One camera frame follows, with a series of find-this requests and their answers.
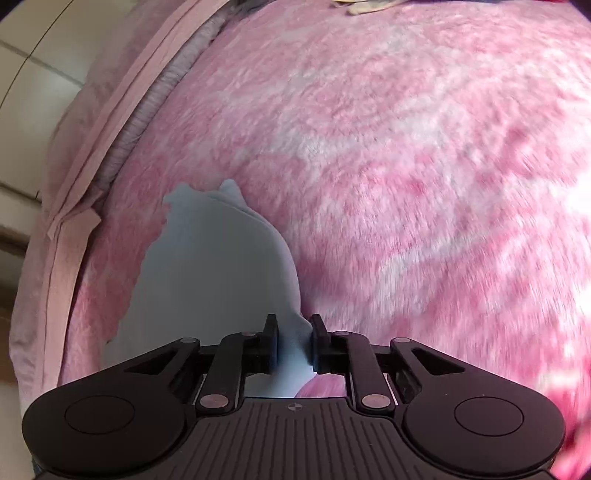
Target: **circular pad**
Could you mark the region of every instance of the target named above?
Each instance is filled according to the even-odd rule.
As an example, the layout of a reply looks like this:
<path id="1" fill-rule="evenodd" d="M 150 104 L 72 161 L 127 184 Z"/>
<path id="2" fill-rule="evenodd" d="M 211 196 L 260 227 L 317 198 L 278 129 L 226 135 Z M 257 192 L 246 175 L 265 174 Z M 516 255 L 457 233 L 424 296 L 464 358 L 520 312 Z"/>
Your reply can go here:
<path id="1" fill-rule="evenodd" d="M 456 420 L 466 430 L 477 435 L 500 437 L 521 427 L 523 414 L 510 401 L 476 397 L 456 407 Z"/>
<path id="2" fill-rule="evenodd" d="M 513 476 L 558 452 L 564 420 L 539 393 L 491 374 L 432 376 L 410 402 L 403 428 L 433 462 L 456 472 Z"/>
<path id="3" fill-rule="evenodd" d="M 39 465 L 73 477 L 117 477 L 177 443 L 185 412 L 157 377 L 110 372 L 51 390 L 25 412 L 22 433 Z"/>
<path id="4" fill-rule="evenodd" d="M 134 419 L 134 406 L 109 395 L 86 397 L 66 410 L 66 422 L 74 430 L 91 435 L 116 432 Z"/>

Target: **bed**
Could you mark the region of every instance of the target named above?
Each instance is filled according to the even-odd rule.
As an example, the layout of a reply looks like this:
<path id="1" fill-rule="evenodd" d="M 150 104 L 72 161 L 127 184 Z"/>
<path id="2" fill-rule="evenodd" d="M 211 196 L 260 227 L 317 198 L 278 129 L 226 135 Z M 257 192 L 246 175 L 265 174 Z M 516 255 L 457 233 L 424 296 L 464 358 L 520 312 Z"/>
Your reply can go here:
<path id="1" fill-rule="evenodd" d="M 21 407 L 96 372 L 179 183 L 240 186 L 305 316 L 535 388 L 591 465 L 591 24 L 570 4 L 145 0 L 56 129 L 11 329 Z M 300 395 L 338 393 L 316 378 Z"/>

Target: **pink fluffy blanket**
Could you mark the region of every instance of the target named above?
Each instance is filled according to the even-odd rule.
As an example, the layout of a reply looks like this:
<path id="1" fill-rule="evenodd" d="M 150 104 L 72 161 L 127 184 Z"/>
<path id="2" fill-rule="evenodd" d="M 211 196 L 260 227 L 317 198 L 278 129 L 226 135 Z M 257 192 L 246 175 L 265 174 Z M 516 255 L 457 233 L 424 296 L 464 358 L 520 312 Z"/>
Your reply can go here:
<path id="1" fill-rule="evenodd" d="M 589 52 L 571 5 L 531 0 L 361 17 L 277 0 L 228 26 L 111 188 L 59 382 L 99 368 L 163 196 L 233 178 L 287 241 L 305 315 L 541 391 L 568 427 L 553 471 L 578 478 L 591 463 Z M 13 358 L 17 373 L 31 362 Z M 302 394 L 337 389 L 319 379 Z"/>

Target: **pink fabric edge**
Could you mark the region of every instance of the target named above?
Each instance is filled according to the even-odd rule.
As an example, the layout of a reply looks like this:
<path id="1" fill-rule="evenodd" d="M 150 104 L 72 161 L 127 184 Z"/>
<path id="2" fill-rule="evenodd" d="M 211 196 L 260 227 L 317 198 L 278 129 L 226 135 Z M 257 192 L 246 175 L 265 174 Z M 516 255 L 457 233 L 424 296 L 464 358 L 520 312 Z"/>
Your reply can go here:
<path id="1" fill-rule="evenodd" d="M 74 288 L 90 234 L 100 222 L 84 194 L 135 107 L 183 44 L 227 0 L 187 0 L 165 20 L 97 117 L 42 229 L 50 239 L 38 304 L 35 399 L 57 387 Z"/>
<path id="2" fill-rule="evenodd" d="M 57 224 L 80 201 L 92 181 L 92 177 L 89 180 L 87 177 L 91 171 L 96 172 L 98 169 L 104 157 L 104 154 L 100 156 L 100 152 L 102 150 L 106 152 L 108 149 L 103 143 L 106 141 L 105 137 L 112 136 L 112 143 L 145 91 L 166 64 L 191 35 L 226 2 L 227 0 L 186 0 L 164 21 L 162 27 L 138 55 L 99 113 L 83 147 L 72 163 L 66 180 L 56 195 L 48 217 L 50 238 L 53 238 Z M 117 124 L 120 124 L 119 130 L 115 135 L 109 135 L 112 133 L 109 129 L 116 128 Z M 78 195 L 72 191 L 74 186 L 77 187 Z"/>

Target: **wooden floor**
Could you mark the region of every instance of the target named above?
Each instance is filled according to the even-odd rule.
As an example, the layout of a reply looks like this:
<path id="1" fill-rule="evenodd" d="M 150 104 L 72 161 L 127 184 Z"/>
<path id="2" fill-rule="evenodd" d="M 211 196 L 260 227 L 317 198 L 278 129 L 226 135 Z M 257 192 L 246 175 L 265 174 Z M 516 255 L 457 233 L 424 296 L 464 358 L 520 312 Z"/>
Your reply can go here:
<path id="1" fill-rule="evenodd" d="M 0 480 L 31 480 L 31 456 L 21 434 L 17 379 L 8 356 L 8 307 L 14 294 L 7 295 L 6 290 L 4 294 L 4 306 L 0 309 Z"/>

